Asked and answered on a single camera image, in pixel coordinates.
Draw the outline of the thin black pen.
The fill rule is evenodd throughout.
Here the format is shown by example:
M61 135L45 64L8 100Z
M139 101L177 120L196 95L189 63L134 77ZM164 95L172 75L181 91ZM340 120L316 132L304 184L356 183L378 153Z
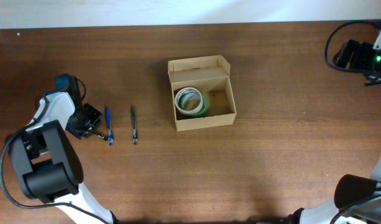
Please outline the thin black pen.
M99 132L99 131L97 131L97 130L95 130L95 129L90 129L90 131L91 131L93 134L97 135L97 137L101 138L103 141L107 141L107 140L108 140L108 137L105 136L104 134L102 134L101 132Z

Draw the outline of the blue ballpoint pen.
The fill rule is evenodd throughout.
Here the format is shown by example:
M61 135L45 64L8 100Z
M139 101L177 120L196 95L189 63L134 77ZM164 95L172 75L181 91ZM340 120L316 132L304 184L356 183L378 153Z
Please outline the blue ballpoint pen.
M112 146L114 141L114 135L111 128L111 116L110 116L110 110L108 106L105 106L105 115L106 115L106 126L108 129L108 143L110 146Z

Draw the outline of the grey ballpoint pen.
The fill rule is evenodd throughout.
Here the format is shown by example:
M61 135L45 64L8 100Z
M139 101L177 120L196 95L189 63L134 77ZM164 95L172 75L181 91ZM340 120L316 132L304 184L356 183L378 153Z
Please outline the grey ballpoint pen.
M137 144L138 134L137 134L137 126L136 126L136 118L135 118L135 106L131 106L131 121L132 121L132 140L134 145Z

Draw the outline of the beige masking tape roll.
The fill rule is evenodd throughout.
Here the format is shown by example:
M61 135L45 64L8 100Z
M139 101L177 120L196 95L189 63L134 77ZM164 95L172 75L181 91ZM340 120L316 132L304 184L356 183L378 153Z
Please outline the beige masking tape roll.
M175 106L184 115L193 115L201 111L203 107L202 94L193 87L182 88L175 95Z

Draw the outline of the green tape roll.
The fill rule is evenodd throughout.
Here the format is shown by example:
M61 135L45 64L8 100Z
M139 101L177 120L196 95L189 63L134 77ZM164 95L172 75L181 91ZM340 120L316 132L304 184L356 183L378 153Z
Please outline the green tape roll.
M181 98L180 106L184 110L193 109L195 106L198 105L198 103L200 102L200 99L201 99L200 96L197 95L196 93L187 93ZM197 112L195 114L190 114L190 115L188 115L188 117L200 118L200 117L206 116L209 104L208 104L207 97L205 95L202 95L202 99L203 99L203 105L202 105L201 109L199 110L199 112Z

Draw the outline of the brown cardboard box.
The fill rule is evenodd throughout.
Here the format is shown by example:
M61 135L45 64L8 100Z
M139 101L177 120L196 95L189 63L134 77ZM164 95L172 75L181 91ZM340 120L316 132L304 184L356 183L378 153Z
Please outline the brown cardboard box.
M237 115L230 81L229 62L222 55L171 60L168 77L171 85L177 131L225 126L234 123ZM190 118L175 106L175 95L186 87L196 88L208 100L205 117Z

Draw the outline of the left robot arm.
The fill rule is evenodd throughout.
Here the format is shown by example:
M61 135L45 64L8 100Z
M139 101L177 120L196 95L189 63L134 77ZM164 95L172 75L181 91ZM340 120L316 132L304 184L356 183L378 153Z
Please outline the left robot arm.
M84 183L81 162L66 135L71 119L86 115L85 96L73 90L54 90L40 97L39 107L29 124L6 138L0 157L9 156L22 193L39 205L24 205L8 192L3 169L0 184L15 206L35 210L58 208L75 223L117 223Z

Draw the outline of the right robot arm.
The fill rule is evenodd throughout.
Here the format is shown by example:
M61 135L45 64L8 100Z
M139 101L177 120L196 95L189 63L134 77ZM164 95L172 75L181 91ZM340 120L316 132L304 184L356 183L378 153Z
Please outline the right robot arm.
M381 20L367 21L379 30L374 44L345 41L326 64L340 72L366 78L365 86L381 85ZM314 208L299 208L278 223L381 223L381 156L370 177L346 174L337 183L334 197Z

